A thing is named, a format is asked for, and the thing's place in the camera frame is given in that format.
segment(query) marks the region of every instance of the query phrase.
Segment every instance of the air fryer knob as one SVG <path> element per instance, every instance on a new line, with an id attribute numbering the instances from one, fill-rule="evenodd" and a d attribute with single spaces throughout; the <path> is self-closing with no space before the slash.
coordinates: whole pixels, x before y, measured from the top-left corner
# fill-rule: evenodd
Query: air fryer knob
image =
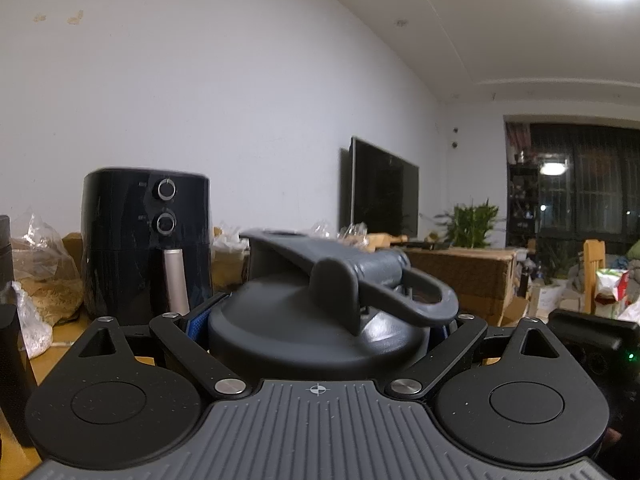
<path id="1" fill-rule="evenodd" d="M 175 183 L 170 178 L 164 178 L 156 184 L 156 195 L 160 200 L 168 202 L 175 196 Z"/>
<path id="2" fill-rule="evenodd" d="M 171 211 L 160 213 L 154 221 L 154 228 L 161 236 L 170 236 L 175 229 L 175 215 Z"/>

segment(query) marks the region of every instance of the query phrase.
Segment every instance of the wooden chair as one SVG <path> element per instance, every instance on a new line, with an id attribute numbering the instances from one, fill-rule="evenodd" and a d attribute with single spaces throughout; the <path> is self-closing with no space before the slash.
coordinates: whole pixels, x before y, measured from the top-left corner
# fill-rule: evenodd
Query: wooden chair
<path id="1" fill-rule="evenodd" d="M 596 270 L 605 266 L 605 246 L 600 240 L 584 241 L 584 311 L 595 314 Z"/>

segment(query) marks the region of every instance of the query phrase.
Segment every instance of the ceiling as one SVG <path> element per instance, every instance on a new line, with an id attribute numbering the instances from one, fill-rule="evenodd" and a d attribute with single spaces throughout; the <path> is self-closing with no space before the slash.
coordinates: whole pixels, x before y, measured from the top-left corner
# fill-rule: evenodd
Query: ceiling
<path id="1" fill-rule="evenodd" d="M 640 0 L 338 1 L 443 102 L 640 103 Z"/>

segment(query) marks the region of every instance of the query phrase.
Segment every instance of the television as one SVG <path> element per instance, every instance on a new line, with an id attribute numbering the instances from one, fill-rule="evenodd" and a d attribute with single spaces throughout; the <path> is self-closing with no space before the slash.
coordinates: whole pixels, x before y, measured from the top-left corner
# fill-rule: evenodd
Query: television
<path id="1" fill-rule="evenodd" d="M 419 168 L 392 153 L 351 137 L 348 221 L 370 233 L 418 235 Z"/>

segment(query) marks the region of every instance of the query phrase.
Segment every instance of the metal screw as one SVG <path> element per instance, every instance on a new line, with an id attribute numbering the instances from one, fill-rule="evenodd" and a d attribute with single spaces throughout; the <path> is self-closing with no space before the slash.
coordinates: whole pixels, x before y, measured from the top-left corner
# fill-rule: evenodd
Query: metal screw
<path id="1" fill-rule="evenodd" d="M 244 392 L 246 384 L 240 379 L 220 379 L 214 388 L 220 394 L 237 395 Z"/>
<path id="2" fill-rule="evenodd" d="M 396 394 L 413 395 L 422 389 L 422 385 L 414 379 L 396 379 L 391 383 L 391 389 Z"/>

